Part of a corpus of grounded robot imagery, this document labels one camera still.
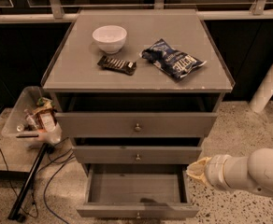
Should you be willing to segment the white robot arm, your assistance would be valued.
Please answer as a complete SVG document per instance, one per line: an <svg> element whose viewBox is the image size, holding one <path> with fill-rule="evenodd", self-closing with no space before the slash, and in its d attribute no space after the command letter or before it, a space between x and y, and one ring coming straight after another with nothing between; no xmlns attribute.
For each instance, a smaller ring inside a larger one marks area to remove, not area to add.
<svg viewBox="0 0 273 224"><path fill-rule="evenodd" d="M215 155L189 164L193 181L220 191L244 190L273 198L273 149L260 148L247 157Z"/></svg>

